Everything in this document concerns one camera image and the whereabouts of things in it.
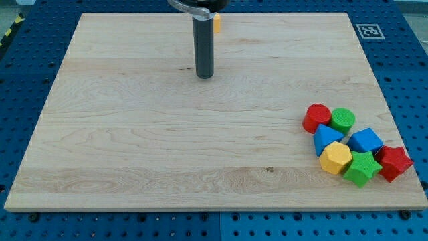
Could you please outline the black robot arm flange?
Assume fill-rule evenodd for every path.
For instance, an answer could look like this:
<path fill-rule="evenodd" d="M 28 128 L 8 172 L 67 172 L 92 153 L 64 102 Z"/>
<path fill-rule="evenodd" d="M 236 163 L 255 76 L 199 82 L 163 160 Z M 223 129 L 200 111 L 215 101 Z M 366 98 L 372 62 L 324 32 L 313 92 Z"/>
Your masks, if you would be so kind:
<path fill-rule="evenodd" d="M 212 19 L 217 12 L 225 9 L 230 0 L 167 0 L 167 3 L 180 12 L 208 20 Z"/>

